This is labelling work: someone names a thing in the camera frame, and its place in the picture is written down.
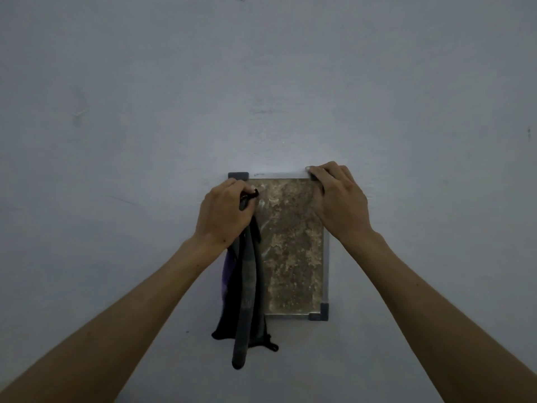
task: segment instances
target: person's left hand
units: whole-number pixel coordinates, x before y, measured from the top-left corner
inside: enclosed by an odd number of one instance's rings
[[[250,199],[245,210],[239,210],[241,192],[254,193],[244,181],[229,178],[211,189],[200,206],[200,214],[193,238],[218,248],[229,247],[252,219],[256,201]]]

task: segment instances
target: person's left arm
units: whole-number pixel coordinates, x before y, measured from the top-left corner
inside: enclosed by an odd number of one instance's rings
[[[155,273],[35,362],[2,402],[113,401],[198,276],[250,223],[255,201],[240,211],[243,181],[229,179],[201,203],[194,235]]]

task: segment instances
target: brown stained board surface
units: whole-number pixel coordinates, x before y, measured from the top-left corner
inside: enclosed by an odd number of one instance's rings
[[[323,225],[309,179],[253,179],[266,285],[266,314],[319,312],[323,297]]]

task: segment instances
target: silver frame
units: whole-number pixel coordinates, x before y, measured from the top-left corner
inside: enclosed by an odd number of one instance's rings
[[[309,174],[306,170],[302,172],[259,172],[251,174],[248,181],[252,179],[309,179]],[[330,265],[330,233],[323,228],[323,303],[328,303],[328,268]],[[319,311],[311,311],[310,313],[319,313]],[[291,319],[291,320],[307,320],[310,313],[303,314],[265,314],[267,318]]]

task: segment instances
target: person's right arm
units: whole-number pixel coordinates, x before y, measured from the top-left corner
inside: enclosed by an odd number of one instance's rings
[[[315,211],[356,260],[391,311],[445,402],[537,402],[537,376],[397,257],[369,223],[349,170],[309,167]]]

